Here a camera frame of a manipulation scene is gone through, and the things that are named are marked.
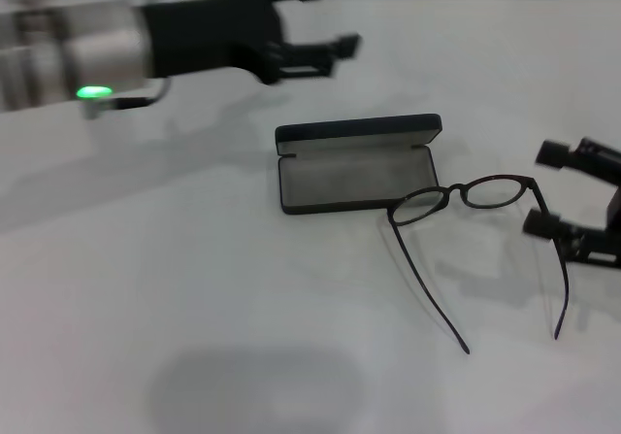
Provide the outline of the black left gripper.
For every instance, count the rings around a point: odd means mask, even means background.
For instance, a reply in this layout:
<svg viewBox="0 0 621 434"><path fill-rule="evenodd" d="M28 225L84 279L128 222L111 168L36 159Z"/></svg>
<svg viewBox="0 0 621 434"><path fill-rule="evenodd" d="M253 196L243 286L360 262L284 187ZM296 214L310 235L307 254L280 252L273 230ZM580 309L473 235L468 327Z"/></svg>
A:
<svg viewBox="0 0 621 434"><path fill-rule="evenodd" d="M293 78L330 77L338 62L355 57L362 41L359 34L328 43L286 44L274 7L278 1L285 0L189 0L144 6L150 47L147 77L237 68L272 85Z"/></svg>

